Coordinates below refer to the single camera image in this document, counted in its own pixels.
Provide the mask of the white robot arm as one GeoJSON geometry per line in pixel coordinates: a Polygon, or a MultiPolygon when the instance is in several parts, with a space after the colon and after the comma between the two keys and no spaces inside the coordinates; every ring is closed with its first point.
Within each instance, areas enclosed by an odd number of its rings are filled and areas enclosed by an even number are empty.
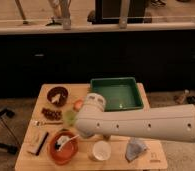
{"type": "Polygon", "coordinates": [[[89,93],[76,116],[82,137],[116,135],[195,143],[195,105],[105,112],[106,100],[89,93]]]}

